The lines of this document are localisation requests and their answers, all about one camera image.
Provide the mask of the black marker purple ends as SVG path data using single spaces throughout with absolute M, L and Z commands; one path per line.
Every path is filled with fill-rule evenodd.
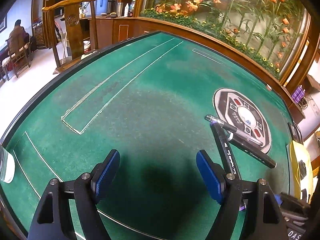
M 212 121 L 210 128 L 223 164 L 223 167 L 216 163 L 212 164 L 212 171 L 217 184 L 216 189 L 214 190 L 214 199 L 219 204 L 222 204 L 227 191 L 225 177 L 229 174 L 231 178 L 234 177 L 235 179 L 241 180 L 241 175 L 224 129 L 217 121 Z

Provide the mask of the black marker white cap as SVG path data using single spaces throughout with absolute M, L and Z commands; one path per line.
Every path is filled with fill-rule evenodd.
M 237 148 L 241 149 L 242 151 L 245 151 L 248 155 L 251 157 L 257 159 L 259 162 L 264 164 L 265 166 L 269 168 L 275 168 L 277 163 L 270 158 L 265 153 L 261 152 L 259 148 L 253 146 L 250 144 L 247 140 L 245 140 L 243 137 L 238 136 L 235 133 L 228 132 L 227 140 L 236 146 Z

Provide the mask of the black tape dispenser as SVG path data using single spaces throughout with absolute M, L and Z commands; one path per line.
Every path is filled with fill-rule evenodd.
M 299 166 L 300 179 L 303 180 L 307 174 L 306 164 L 304 163 L 304 161 L 300 160 L 298 162 L 298 166 Z

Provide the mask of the clear gel pen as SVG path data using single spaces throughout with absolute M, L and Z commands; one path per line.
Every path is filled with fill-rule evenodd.
M 236 128 L 235 126 L 232 126 L 230 125 L 229 123 L 227 122 L 224 122 L 222 121 L 221 119 L 211 115 L 211 114 L 207 114 L 205 117 L 204 117 L 205 120 L 209 121 L 210 123 L 214 123 L 214 122 L 217 122 L 222 128 L 234 133 L 234 134 L 237 134 L 238 136 L 244 138 L 245 140 L 247 141 L 250 141 L 250 142 L 253 142 L 259 146 L 262 146 L 263 143 L 261 141 L 259 141 L 258 139 L 255 139 L 254 137 L 252 137 L 251 135 L 243 132 L 242 130 Z

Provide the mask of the yellow foam storage box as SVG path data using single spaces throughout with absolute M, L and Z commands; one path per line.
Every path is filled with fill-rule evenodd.
M 310 154 L 306 147 L 296 141 L 289 144 L 290 194 L 308 204 L 313 195 L 313 171 Z

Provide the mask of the round table centre panel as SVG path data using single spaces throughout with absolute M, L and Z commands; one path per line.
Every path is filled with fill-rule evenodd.
M 247 96 L 234 89 L 220 88 L 214 93 L 213 106 L 221 120 L 260 141 L 251 144 L 261 152 L 269 152 L 270 128 L 262 112 Z

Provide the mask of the white cup at edge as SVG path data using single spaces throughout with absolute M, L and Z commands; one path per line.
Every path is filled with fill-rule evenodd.
M 15 175 L 15 159 L 3 146 L 0 147 L 1 166 L 0 178 L 2 182 L 10 184 Z

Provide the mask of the purple bottles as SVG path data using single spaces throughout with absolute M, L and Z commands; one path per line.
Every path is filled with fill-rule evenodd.
M 295 103 L 299 103 L 300 100 L 304 97 L 304 95 L 305 95 L 305 89 L 302 87 L 302 85 L 300 85 L 292 93 L 291 97 Z

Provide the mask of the seated person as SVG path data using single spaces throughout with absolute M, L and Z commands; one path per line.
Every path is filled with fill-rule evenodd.
M 15 22 L 14 29 L 9 35 L 9 52 L 8 54 L 17 53 L 19 49 L 27 45 L 30 35 L 21 26 L 21 20 Z

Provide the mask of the wooden chair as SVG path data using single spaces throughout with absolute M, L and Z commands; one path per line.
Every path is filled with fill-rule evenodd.
M 54 54 L 54 59 L 56 63 L 55 74 L 60 74 L 71 68 L 73 65 L 81 61 L 83 55 L 88 55 L 96 50 L 98 50 L 98 35 L 97 35 L 97 19 L 95 14 L 95 5 L 96 0 L 64 0 L 58 2 L 49 7 L 43 7 L 42 12 L 47 19 L 46 28 L 48 30 L 48 42 L 51 46 Z M 91 24 L 92 24 L 92 33 L 91 37 L 91 49 L 89 52 L 85 52 L 84 49 L 84 39 L 80 24 L 80 4 L 86 2 L 91 7 Z M 71 60 L 64 63 L 59 59 L 57 52 L 57 41 L 55 36 L 55 21 L 54 21 L 54 12 L 57 8 L 63 8 L 65 12 L 65 25 L 66 25 L 66 36 L 65 39 L 69 41 L 69 46 L 71 48 Z

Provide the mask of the flower glass partition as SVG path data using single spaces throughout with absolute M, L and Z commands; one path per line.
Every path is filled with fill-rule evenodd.
M 276 78 L 288 68 L 310 25 L 300 0 L 144 0 L 141 15 L 217 38 Z

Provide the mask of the blue thermos jug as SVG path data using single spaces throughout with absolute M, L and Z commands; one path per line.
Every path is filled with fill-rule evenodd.
M 95 6 L 96 15 L 106 14 L 107 13 L 108 0 L 97 0 Z

